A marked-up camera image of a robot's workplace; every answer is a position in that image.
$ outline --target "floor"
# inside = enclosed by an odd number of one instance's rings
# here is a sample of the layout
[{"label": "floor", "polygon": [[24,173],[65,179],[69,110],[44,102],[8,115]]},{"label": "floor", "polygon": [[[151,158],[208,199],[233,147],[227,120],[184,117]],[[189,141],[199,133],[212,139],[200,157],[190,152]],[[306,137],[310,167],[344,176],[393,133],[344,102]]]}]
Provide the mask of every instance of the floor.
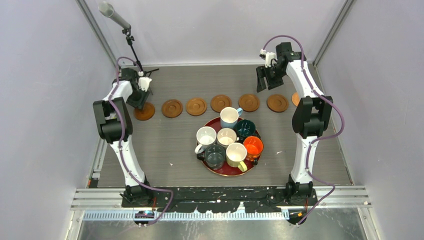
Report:
[{"label": "floor", "polygon": [[83,221],[79,240],[149,239],[367,239],[356,208],[315,209],[299,228],[285,220],[159,221],[138,229],[132,221]]},{"label": "floor", "polygon": [[[256,65],[219,66],[168,66],[152,74],[153,94],[148,102],[154,104],[156,113],[147,121],[138,121],[131,114],[132,141],[141,169],[155,187],[183,186],[275,186],[285,185],[293,168],[296,154],[296,136],[292,130],[292,116],[296,107],[291,102],[295,87],[284,77],[284,85],[270,91],[256,93]],[[309,66],[315,81],[318,77]],[[264,141],[264,151],[259,164],[244,175],[224,177],[204,167],[196,159],[196,132],[209,120],[219,116],[210,108],[211,99],[224,94],[238,108],[239,97],[254,93],[260,99],[255,112],[245,112],[242,117],[252,120]],[[285,112],[268,109],[267,98],[282,94],[290,104]],[[185,110],[187,101],[202,97],[208,109],[201,116],[191,116]],[[162,115],[162,104],[178,99],[184,105],[176,118]],[[325,136],[334,133],[330,125]],[[350,185],[349,176],[336,139],[320,141],[317,147],[313,173],[320,179],[336,185]],[[123,187],[124,175],[115,153],[108,146],[101,170],[99,187]]]}]

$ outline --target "wooden saucer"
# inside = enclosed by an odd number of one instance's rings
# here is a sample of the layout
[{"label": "wooden saucer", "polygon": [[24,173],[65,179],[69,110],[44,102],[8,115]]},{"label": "wooden saucer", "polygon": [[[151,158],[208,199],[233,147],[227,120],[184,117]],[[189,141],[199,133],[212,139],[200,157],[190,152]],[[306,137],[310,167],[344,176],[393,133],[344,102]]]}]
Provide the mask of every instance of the wooden saucer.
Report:
[{"label": "wooden saucer", "polygon": [[210,107],[217,113],[220,113],[224,108],[231,106],[231,98],[222,94],[214,96],[210,101]]},{"label": "wooden saucer", "polygon": [[183,104],[177,99],[170,99],[163,103],[162,114],[167,118],[176,118],[183,112]]},{"label": "wooden saucer", "polygon": [[150,102],[144,103],[143,109],[134,108],[134,117],[140,121],[149,120],[155,115],[155,106]]},{"label": "wooden saucer", "polygon": [[185,105],[185,110],[192,116],[200,116],[206,112],[208,104],[201,97],[195,97],[188,100]]},{"label": "wooden saucer", "polygon": [[282,113],[289,108],[289,101],[283,95],[274,94],[268,97],[266,101],[268,108],[276,113]]},{"label": "wooden saucer", "polygon": [[255,94],[244,94],[238,100],[238,105],[246,112],[254,112],[258,110],[260,101]]},{"label": "wooden saucer", "polygon": [[293,102],[293,104],[297,107],[299,105],[299,102],[301,101],[301,99],[299,98],[299,94],[297,92],[295,92],[292,96],[291,96],[291,101]]}]

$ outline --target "mug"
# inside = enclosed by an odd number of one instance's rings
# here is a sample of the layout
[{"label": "mug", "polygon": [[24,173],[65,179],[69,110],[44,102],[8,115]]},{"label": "mug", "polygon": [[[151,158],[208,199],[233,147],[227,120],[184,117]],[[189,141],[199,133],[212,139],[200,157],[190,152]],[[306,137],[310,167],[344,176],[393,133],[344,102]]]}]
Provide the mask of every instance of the mug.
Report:
[{"label": "mug", "polygon": [[243,109],[240,107],[235,109],[233,107],[227,106],[221,110],[219,114],[221,118],[221,128],[229,128],[232,129],[236,125],[239,120],[240,115],[242,115]]},{"label": "mug", "polygon": [[244,162],[246,156],[248,155],[248,151],[246,150],[243,144],[235,142],[231,143],[226,148],[226,162],[230,167],[238,168],[243,173],[248,170],[248,166]]},{"label": "mug", "polygon": [[247,150],[246,160],[253,162],[254,165],[258,164],[258,158],[264,150],[264,143],[257,136],[249,136],[243,142]]},{"label": "mug", "polygon": [[237,124],[234,127],[235,132],[238,136],[238,142],[243,143],[243,141],[250,136],[256,136],[259,137],[258,134],[256,134],[256,126],[252,121],[243,119],[237,122]]},{"label": "mug", "polygon": [[205,161],[209,168],[218,170],[223,167],[226,160],[225,156],[226,152],[222,146],[212,144],[207,146],[204,152],[197,154],[197,159]]},{"label": "mug", "polygon": [[237,137],[237,133],[231,128],[223,128],[219,130],[218,135],[216,136],[216,142],[227,148],[228,145],[237,142],[239,138]]},{"label": "mug", "polygon": [[198,154],[203,152],[209,145],[215,143],[217,132],[210,126],[204,126],[197,130],[196,139],[198,145],[194,149],[194,153]]}]

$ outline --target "tray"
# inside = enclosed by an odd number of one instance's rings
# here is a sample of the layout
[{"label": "tray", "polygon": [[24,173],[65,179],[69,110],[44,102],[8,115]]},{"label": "tray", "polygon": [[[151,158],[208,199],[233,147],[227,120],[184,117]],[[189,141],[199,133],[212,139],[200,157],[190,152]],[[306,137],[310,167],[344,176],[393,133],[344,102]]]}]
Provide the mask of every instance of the tray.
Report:
[{"label": "tray", "polygon": [[[205,127],[211,127],[213,129],[215,129],[216,132],[219,132],[221,130],[221,118],[220,117],[216,117],[216,118],[210,120],[209,122],[207,122],[204,126]],[[205,161],[201,161],[201,162],[211,172],[213,172],[215,174],[218,174],[218,175],[221,175],[221,176],[225,176],[225,177],[235,177],[235,176],[240,176],[240,175],[246,174],[247,172],[249,172],[250,170],[252,170],[253,167],[255,166],[255,165],[253,165],[253,163],[251,161],[244,160],[244,163],[247,166],[247,171],[242,172],[238,167],[231,167],[230,165],[228,165],[227,161],[225,161],[224,162],[224,165],[220,169],[213,170],[213,169],[210,169],[208,167],[208,165],[206,165]]]}]

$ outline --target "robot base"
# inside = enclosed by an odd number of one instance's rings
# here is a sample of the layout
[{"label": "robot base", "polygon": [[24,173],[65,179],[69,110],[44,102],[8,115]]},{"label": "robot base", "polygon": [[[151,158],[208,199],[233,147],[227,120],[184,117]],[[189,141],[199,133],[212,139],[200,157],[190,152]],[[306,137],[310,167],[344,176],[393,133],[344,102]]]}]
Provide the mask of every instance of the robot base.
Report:
[{"label": "robot base", "polygon": [[[149,181],[145,178],[144,185],[150,187]],[[122,197],[122,207],[127,205],[147,206],[153,200],[153,191],[141,185],[125,186],[125,191],[120,194]]]},{"label": "robot base", "polygon": [[[315,189],[313,189],[313,186],[314,184],[312,181],[308,183],[295,182],[290,174],[288,176],[288,182],[285,184],[285,189],[282,191],[283,198],[289,205],[313,206],[318,201],[317,194]],[[305,208],[290,209],[290,218],[287,221],[295,225],[306,213],[307,211]]]}]

